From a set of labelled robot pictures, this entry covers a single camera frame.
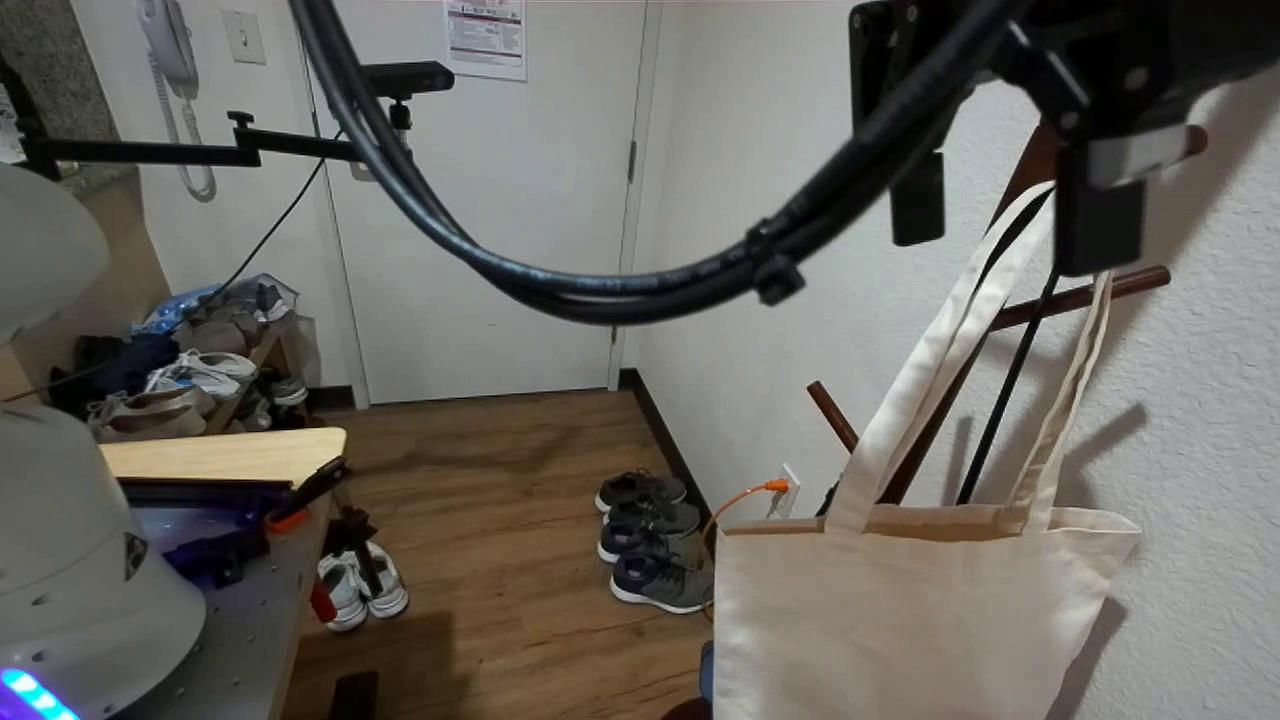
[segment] wire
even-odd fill
[[[284,211],[280,211],[280,218],[273,220],[273,228],[247,249],[247,258],[235,263],[235,272],[209,298],[209,303],[222,299],[222,298],[247,272],[247,263],[273,243],[273,238],[284,228],[284,220],[287,220],[287,218],[297,211],[297,203],[307,195],[307,189],[317,186],[317,177],[320,177],[326,164],[329,164],[329,160],[317,160],[317,164],[314,164],[304,189],[292,192],[292,201],[284,203]]]
[[[756,487],[745,487],[745,492],[727,498],[727,499],[708,515],[704,538],[714,538],[714,529],[721,526],[725,513],[732,513],[736,504],[745,504],[745,499],[752,499],[752,498],[766,498],[766,492],[774,492],[774,499],[780,499],[780,498],[794,492],[794,482],[774,475],[774,482],[766,482],[766,483],[756,483]]]
[[[1041,288],[1038,317],[1029,319],[1029,333],[1025,333],[1025,339],[1021,339],[1016,351],[1012,351],[1012,363],[1008,363],[1008,372],[1006,372],[1006,386],[1001,386],[1001,396],[997,396],[993,416],[988,416],[988,423],[985,423],[985,435],[978,440],[978,452],[974,452],[974,462],[970,462],[970,471],[963,471],[963,483],[962,483],[956,504],[970,504],[974,492],[978,492],[978,482],[985,475],[985,464],[988,464],[993,443],[997,443],[997,432],[1001,432],[1001,423],[1006,423],[1012,389],[1016,389],[1016,382],[1025,375],[1025,363],[1029,363],[1029,355],[1034,355],[1038,333],[1041,333],[1041,325],[1044,325],[1044,303],[1051,299],[1055,284],[1061,284],[1061,272],[1051,267],[1048,279],[1044,279],[1044,288]]]
[[[741,243],[683,267],[640,276],[556,272],[482,249],[443,211],[375,97],[364,87],[361,62],[334,0],[292,0],[292,17],[352,147],[423,238],[531,308],[590,325],[640,325],[714,308],[747,288],[759,288],[770,303],[796,292],[803,284],[796,263],[840,238],[896,171],[908,167],[922,144],[927,144],[931,122],[962,104],[997,51],[1006,25],[1021,17],[1025,5],[1029,0],[974,5],[943,46],[870,118],[859,136],[853,136],[785,211],[756,226]]]

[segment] pile of clothes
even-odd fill
[[[49,400],[101,440],[203,435],[222,404],[244,400],[247,430],[273,430],[273,396],[297,412],[304,386],[260,372],[247,349],[292,317],[297,292],[273,276],[161,299],[127,338],[79,338],[71,372],[52,372]]]

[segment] white robot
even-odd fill
[[[0,164],[0,343],[109,263],[60,186]],[[197,646],[203,595],[150,550],[90,430],[0,409],[0,720],[115,718]]]

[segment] sneaker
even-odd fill
[[[652,499],[652,504],[683,504],[690,483],[677,475],[644,475],[625,471],[598,492],[598,513],[616,513],[619,504]]]
[[[661,538],[652,529],[638,529],[638,538],[634,538],[627,529],[619,529],[616,538],[602,533],[598,557],[603,565],[616,565],[625,557],[652,557],[652,562],[673,562],[673,565],[683,565],[683,568],[699,568],[699,565],[708,565],[708,543],[704,543],[699,533]]]
[[[369,557],[371,557],[375,581],[383,587],[382,595],[369,595],[369,585],[364,585],[369,615],[375,615],[375,621],[399,615],[410,608],[410,587],[403,587],[391,557],[382,543],[369,543]]]
[[[304,409],[304,404],[307,404],[307,389],[297,386],[297,382],[278,382],[278,386],[273,386],[273,404],[278,404],[278,409]]]
[[[320,581],[320,593],[329,595],[320,613],[326,627],[358,634],[369,621],[358,554],[320,557],[317,581]]]
[[[714,604],[714,571],[652,557],[625,557],[608,571],[608,593],[619,604],[652,604],[673,615],[693,615]]]
[[[242,391],[242,382],[209,370],[163,363],[150,375],[143,391],[161,396],[161,391],[184,391],[184,389],[202,389],[203,396],[232,400]]]
[[[179,363],[197,370],[197,372],[232,375],[242,386],[247,386],[257,375],[257,363],[235,351],[184,351]]]
[[[212,400],[203,391],[155,391],[109,400],[92,416],[97,440],[163,440],[163,435],[203,435],[203,412]]]
[[[668,504],[661,498],[638,498],[627,504],[616,504],[603,526],[655,526],[668,533],[695,533],[704,526],[704,513],[693,504]]]

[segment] canvas tote bag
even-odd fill
[[[1066,432],[1106,343],[1113,288],[1095,284],[1061,396],[1006,504],[893,507],[883,483],[1051,234],[1051,201],[1001,258],[988,234],[927,325],[825,526],[721,538],[716,720],[1034,720],[1083,650],[1135,526],[1055,507]]]

